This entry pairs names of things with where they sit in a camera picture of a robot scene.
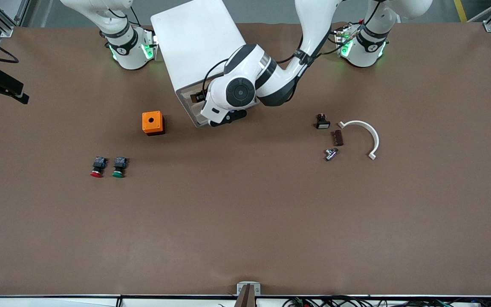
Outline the green push button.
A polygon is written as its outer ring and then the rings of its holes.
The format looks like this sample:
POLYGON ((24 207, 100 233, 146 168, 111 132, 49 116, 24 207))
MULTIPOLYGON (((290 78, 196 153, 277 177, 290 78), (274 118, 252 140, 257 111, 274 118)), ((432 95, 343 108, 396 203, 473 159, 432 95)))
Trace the green push button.
POLYGON ((123 178, 125 176, 125 169, 128 166, 128 159, 126 157, 116 157, 114 161, 113 177, 123 178))

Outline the red push button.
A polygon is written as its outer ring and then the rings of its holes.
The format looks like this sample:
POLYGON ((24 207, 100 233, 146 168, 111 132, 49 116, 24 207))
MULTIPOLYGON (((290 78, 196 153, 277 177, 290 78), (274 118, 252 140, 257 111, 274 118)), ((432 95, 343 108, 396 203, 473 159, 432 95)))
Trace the red push button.
POLYGON ((105 157, 97 156, 93 162, 93 169, 90 171, 92 177, 103 177, 104 170, 107 167, 108 159, 105 157))

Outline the orange box with hole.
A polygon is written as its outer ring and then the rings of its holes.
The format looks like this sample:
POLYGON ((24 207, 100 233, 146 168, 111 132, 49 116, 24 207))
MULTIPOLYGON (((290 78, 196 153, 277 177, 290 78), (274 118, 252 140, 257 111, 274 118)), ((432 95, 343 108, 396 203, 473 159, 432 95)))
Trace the orange box with hole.
POLYGON ((142 130, 147 136, 165 134, 165 118, 161 111, 142 113, 142 130))

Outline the white curved plastic bracket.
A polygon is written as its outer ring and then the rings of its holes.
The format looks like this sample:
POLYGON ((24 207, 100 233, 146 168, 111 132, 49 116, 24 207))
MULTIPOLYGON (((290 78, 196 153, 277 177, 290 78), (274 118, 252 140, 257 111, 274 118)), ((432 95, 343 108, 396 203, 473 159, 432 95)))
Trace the white curved plastic bracket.
POLYGON ((376 159, 376 157, 377 157, 376 152, 380 146, 380 136, 379 136, 378 132, 376 131, 376 129, 371 124, 364 122, 364 121, 360 121, 360 120, 352 120, 352 121, 347 121, 347 122, 340 121, 338 123, 338 125, 342 129, 344 129, 348 126, 355 125, 355 126, 360 126, 360 127, 364 128, 365 130, 367 130, 373 138, 373 148, 368 153, 368 157, 371 160, 376 159))

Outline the grey bracket with post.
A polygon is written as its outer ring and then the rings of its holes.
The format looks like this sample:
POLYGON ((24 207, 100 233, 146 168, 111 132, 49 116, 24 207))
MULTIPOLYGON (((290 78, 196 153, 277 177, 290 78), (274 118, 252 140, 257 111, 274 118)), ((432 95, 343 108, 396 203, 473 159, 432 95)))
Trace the grey bracket with post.
POLYGON ((257 297, 261 295, 261 284, 255 281, 237 283, 237 299, 234 307, 257 307, 257 297))

